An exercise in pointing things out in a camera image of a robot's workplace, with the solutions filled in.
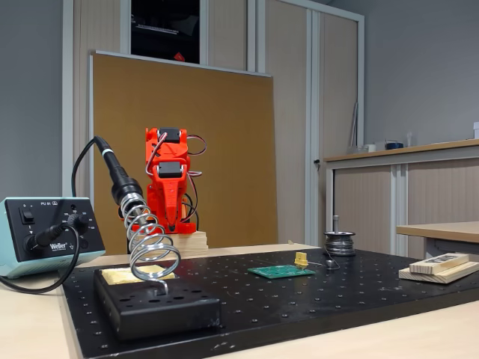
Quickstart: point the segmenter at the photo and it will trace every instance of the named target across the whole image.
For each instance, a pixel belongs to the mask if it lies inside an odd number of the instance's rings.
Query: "weller logo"
[[[67,249],[67,243],[51,243],[50,248],[52,251],[65,251]]]

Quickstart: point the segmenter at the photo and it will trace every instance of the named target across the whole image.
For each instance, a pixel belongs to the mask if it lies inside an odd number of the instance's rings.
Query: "power switch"
[[[22,217],[23,224],[33,224],[35,223],[35,218],[30,209],[20,209],[20,217]]]

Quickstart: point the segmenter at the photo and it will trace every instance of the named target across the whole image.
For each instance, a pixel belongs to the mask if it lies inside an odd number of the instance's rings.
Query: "window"
[[[132,0],[132,55],[200,62],[200,0]]]

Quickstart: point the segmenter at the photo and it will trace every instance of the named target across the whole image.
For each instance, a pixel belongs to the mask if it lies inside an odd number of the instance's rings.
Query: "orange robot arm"
[[[147,204],[166,233],[193,233],[194,223],[183,220],[182,198],[187,189],[189,156],[185,129],[171,127],[146,131]]]

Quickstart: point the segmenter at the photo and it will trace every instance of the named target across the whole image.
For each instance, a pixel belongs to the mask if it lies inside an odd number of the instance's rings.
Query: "countertop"
[[[368,157],[391,156],[391,155],[397,155],[401,153],[446,150],[451,148],[470,147],[470,146],[479,146],[479,139],[462,140],[462,141],[454,141],[454,142],[442,142],[438,144],[425,144],[423,146],[399,148],[397,150],[383,150],[383,151],[376,151],[376,152],[369,152],[369,153],[353,153],[350,155],[328,157],[324,159],[324,162],[343,161],[347,159],[364,159]]]
[[[415,224],[397,226],[397,234],[479,243],[479,222]]]

